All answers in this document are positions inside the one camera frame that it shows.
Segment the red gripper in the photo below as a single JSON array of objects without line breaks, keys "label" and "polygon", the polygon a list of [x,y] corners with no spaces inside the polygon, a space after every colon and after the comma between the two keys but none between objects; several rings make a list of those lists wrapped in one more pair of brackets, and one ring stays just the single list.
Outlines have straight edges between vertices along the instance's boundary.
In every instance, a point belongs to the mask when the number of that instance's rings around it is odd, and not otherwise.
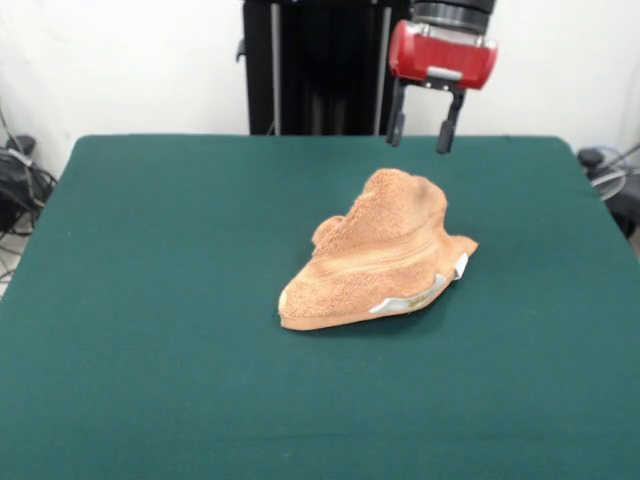
[{"label": "red gripper", "polygon": [[[481,35],[399,21],[391,35],[388,64],[394,82],[386,142],[398,146],[402,139],[406,83],[450,82],[463,89],[480,90],[488,81],[498,56],[497,44]],[[452,102],[442,122],[437,153],[449,153],[456,134],[466,92],[452,89]]]}]

